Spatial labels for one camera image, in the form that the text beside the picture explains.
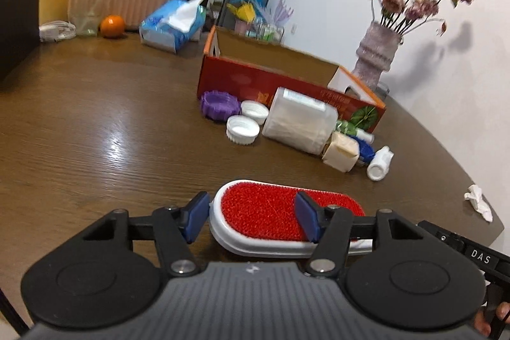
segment beige soap block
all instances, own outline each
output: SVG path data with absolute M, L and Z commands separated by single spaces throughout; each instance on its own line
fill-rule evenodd
M 326 149 L 322 161 L 340 172 L 349 172 L 358 161 L 360 145 L 345 134 L 334 132 L 331 135 L 331 144 Z

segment ribbed gray surface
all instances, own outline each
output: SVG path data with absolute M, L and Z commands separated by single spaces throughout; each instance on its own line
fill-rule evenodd
M 56 331 L 40 324 L 23 337 L 25 340 L 482 338 L 467 326 L 441 333 L 409 333 L 374 323 L 353 309 L 333 281 L 306 277 L 295 263 L 211 263 L 200 275 L 171 280 L 151 308 L 127 323 L 79 333 Z

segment finger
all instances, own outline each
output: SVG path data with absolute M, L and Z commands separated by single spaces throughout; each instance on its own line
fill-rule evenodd
M 483 336 L 488 337 L 491 334 L 491 325 L 485 321 L 484 311 L 478 310 L 474 320 L 475 329 Z
M 496 309 L 496 315 L 498 316 L 499 320 L 503 321 L 503 319 L 507 316 L 509 311 L 510 304 L 503 302 L 498 305 L 498 308 Z M 506 323 L 510 323 L 510 318 L 506 319 Z

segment wooden table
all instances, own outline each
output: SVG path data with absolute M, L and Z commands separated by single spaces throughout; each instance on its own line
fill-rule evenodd
M 183 205 L 239 178 L 343 192 L 368 215 L 392 208 L 486 245 L 503 230 L 496 215 L 488 224 L 463 201 L 472 180 L 392 99 L 375 147 L 389 145 L 395 157 L 378 183 L 264 137 L 234 145 L 224 125 L 200 115 L 201 49 L 188 44 L 175 56 L 135 35 L 74 39 L 42 45 L 0 84 L 0 286 L 25 318 L 24 271 L 89 223 L 114 208 L 146 215 Z M 150 242 L 135 250 L 156 258 Z M 207 227 L 192 250 L 243 260 Z

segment white cable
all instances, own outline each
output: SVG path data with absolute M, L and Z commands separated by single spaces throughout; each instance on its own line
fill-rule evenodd
M 76 27 L 64 21 L 52 21 L 39 27 L 41 42 L 58 42 L 70 40 L 76 36 Z

